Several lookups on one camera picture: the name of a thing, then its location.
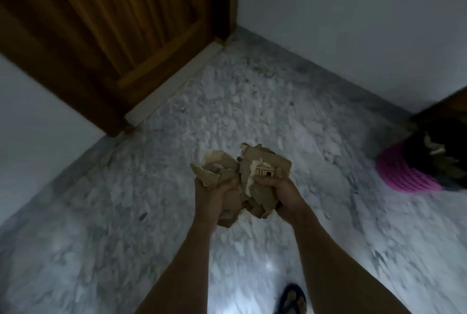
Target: sandal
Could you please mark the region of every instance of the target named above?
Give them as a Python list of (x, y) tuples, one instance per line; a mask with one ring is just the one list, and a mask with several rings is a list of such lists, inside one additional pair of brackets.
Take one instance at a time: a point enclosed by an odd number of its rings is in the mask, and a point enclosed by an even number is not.
[(306, 297), (303, 290), (295, 283), (288, 284), (282, 292), (277, 314), (305, 314)]

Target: marble floor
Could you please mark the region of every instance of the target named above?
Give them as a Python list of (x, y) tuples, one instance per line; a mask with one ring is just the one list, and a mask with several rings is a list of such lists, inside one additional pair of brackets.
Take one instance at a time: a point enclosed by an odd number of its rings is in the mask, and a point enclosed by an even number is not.
[[(264, 39), (234, 39), (136, 131), (97, 146), (0, 228), (0, 313), (131, 314), (194, 211), (189, 163), (263, 143), (333, 238), (413, 313), (467, 313), (467, 197), (374, 170), (400, 109)], [(244, 213), (212, 240), (209, 313), (272, 313), (305, 285), (292, 229)]]

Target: crumpled cardboard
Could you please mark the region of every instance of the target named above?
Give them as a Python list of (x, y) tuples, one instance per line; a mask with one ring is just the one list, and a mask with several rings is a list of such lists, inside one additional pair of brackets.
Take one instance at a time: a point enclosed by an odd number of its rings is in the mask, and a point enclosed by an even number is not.
[(252, 147), (242, 143), (241, 147), (242, 156), (237, 160), (223, 151), (211, 151), (202, 167), (190, 164), (205, 187), (215, 187), (236, 175), (240, 177), (241, 185), (224, 195), (218, 225), (226, 228), (237, 221), (243, 209), (255, 217), (266, 218), (277, 205), (277, 195), (273, 188), (254, 183), (253, 176), (288, 178), (292, 166), (288, 159), (262, 145)]

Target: door threshold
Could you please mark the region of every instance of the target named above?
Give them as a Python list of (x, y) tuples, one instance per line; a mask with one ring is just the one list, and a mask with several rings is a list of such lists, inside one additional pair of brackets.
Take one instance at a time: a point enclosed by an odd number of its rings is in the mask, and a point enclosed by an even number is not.
[(172, 75), (172, 77), (166, 80), (160, 87), (128, 112), (125, 115), (126, 120), (132, 126), (139, 125), (222, 49), (223, 46), (215, 41), (206, 46), (186, 65)]

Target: pink basket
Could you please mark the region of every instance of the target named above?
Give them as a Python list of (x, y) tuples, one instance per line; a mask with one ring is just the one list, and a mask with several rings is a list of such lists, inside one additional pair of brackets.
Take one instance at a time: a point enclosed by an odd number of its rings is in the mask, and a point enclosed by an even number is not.
[(377, 158), (376, 169), (383, 181), (392, 189), (404, 193), (441, 191), (441, 185), (431, 176), (411, 168), (402, 156), (404, 141), (384, 150)]

